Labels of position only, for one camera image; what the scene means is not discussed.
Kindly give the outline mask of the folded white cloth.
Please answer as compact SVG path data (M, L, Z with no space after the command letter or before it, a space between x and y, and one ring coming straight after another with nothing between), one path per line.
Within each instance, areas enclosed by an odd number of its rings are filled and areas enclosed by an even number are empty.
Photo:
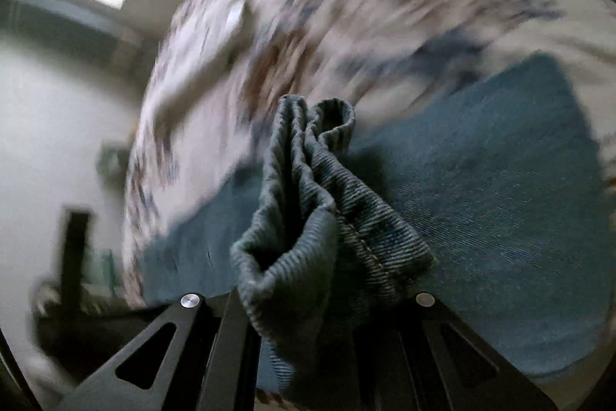
M189 109L188 102L212 87L226 72L229 59L242 51L253 35L253 15L248 0L235 0L223 9L208 33L209 43L201 54L181 62L179 69L165 78L151 98L153 129L173 128Z

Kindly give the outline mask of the floral fleece blanket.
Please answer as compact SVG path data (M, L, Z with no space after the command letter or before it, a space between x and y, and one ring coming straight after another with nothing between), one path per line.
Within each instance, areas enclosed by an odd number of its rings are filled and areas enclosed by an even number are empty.
M253 35L173 128L153 129L151 98L235 0L185 0L157 54L125 185L125 296L143 302L141 261L157 237L258 159L279 99L353 104L372 128L421 112L534 52L568 72L615 173L615 0L248 0Z

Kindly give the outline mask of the blue denim jeans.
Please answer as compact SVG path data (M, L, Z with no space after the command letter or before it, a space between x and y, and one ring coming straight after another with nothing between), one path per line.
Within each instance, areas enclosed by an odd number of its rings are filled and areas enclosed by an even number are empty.
M317 408L393 408L422 291L534 379L603 350L610 200L551 56L355 125L344 101L284 98L263 162L145 250L146 301L237 290L270 348L264 386Z

